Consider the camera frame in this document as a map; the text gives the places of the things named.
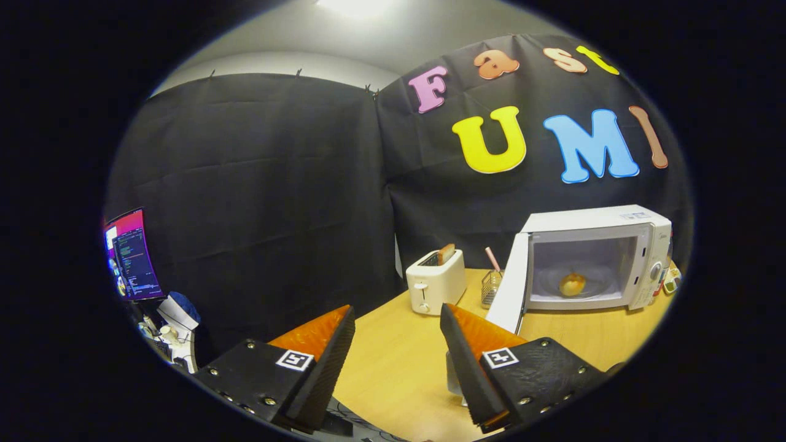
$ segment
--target wooden table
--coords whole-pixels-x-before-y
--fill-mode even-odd
[[[458,306],[486,316],[480,281],[488,270],[467,269]],[[521,335],[551,337],[597,369],[628,360],[660,322],[673,297],[661,292],[638,311],[528,311]],[[413,442],[465,442],[484,436],[461,397],[447,390],[447,344],[439,316],[412,311],[404,292],[355,322],[356,331],[333,395],[366,421]]]

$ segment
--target metal wire basket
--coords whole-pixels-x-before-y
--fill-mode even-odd
[[[491,307],[494,302],[494,297],[497,296],[499,285],[502,283],[502,276],[505,275],[504,271],[492,270],[486,273],[481,282],[480,289],[480,306],[483,308]]]

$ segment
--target white wall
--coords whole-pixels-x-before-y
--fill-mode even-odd
[[[177,69],[151,94],[156,95],[171,87],[210,76],[230,74],[272,73],[300,75],[327,79],[355,87],[371,84],[371,90],[382,89],[400,75],[376,68],[360,61],[306,52],[257,52],[243,53],[206,61],[185,69]]]

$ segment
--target pink straw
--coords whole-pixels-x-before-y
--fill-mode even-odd
[[[500,271],[499,264],[497,264],[497,259],[494,258],[494,254],[491,252],[491,247],[486,247],[486,254],[489,256],[489,260],[491,260],[491,263],[494,265],[494,269],[496,271]]]

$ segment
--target blue letter m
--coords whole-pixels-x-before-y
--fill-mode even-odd
[[[562,181],[571,184],[585,182],[590,178],[590,173],[582,167],[578,155],[584,158],[596,177],[602,178],[606,169],[606,152],[611,158],[608,173],[613,177],[638,175],[638,164],[630,156],[623,134],[617,126],[617,115],[612,111],[598,109],[592,112],[592,135],[567,115],[548,118],[543,126],[554,132],[560,143],[565,161]]]

